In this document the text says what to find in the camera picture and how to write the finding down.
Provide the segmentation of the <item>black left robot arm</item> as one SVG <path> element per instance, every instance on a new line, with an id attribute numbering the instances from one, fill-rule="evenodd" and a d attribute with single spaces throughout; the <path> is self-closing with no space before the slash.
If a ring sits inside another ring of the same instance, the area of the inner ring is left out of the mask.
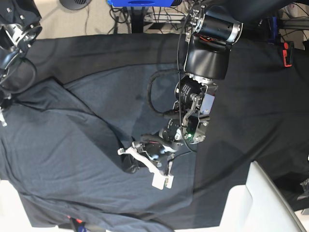
<path id="1" fill-rule="evenodd" d="M 191 25 L 184 64 L 178 64 L 176 101 L 171 110 L 161 112 L 151 100 L 154 81 L 173 70 L 155 72 L 147 86 L 147 103 L 153 112 L 168 119 L 156 134 L 144 134 L 129 148 L 120 148 L 118 155 L 129 155 L 135 169 L 147 167 L 153 175 L 152 186 L 171 188 L 171 168 L 179 150 L 204 141 L 210 113 L 217 92 L 216 80 L 226 76 L 232 46 L 239 40 L 243 24 L 235 20 L 222 1 L 204 0 L 189 11 L 186 24 Z"/>

